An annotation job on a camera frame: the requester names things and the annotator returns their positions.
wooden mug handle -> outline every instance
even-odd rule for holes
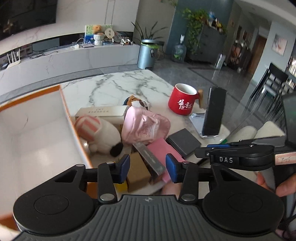
[[[199,104],[200,108],[202,109],[202,107],[203,107],[203,90],[198,90],[198,95],[199,95],[198,104]]]

gray cabinet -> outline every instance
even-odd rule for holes
[[[200,34],[200,47],[195,54],[188,53],[187,57],[194,61],[204,61],[215,64],[222,53],[226,36],[214,28],[204,25]]]

cardboard box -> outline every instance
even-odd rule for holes
[[[151,179],[151,174],[138,152],[131,154],[130,157],[131,166],[126,180],[128,183],[128,191],[133,192],[146,186]]]
[[[77,119],[82,115],[90,115],[100,117],[111,124],[122,125],[128,108],[129,106],[127,105],[80,108],[75,118]]]
[[[138,152],[142,157],[147,169],[149,170],[152,178],[150,183],[157,183],[162,179],[166,168],[162,163],[148,150],[148,148],[142,143],[137,142],[133,144],[132,152]]]

human hand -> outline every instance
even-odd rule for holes
[[[161,195],[175,195],[176,198],[179,198],[179,194],[181,191],[182,184],[181,183],[172,183],[168,182],[164,185],[163,189],[161,190]]]
[[[260,172],[258,172],[258,175],[257,175],[257,184],[260,185],[261,187],[264,187],[265,189],[272,191],[267,186],[265,179]],[[296,192],[296,173],[294,173],[286,181],[281,183],[276,188],[276,191],[275,191],[276,195],[278,195],[279,197],[287,196],[287,195],[293,194],[295,192]]]

doorway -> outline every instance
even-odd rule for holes
[[[266,44],[267,39],[262,37],[262,36],[258,36],[257,41],[255,43],[254,49],[253,49],[253,55],[249,64],[249,68],[248,68],[248,73],[250,74],[254,74],[257,66],[259,64],[259,61],[261,59],[263,50],[265,48],[265,44]]]

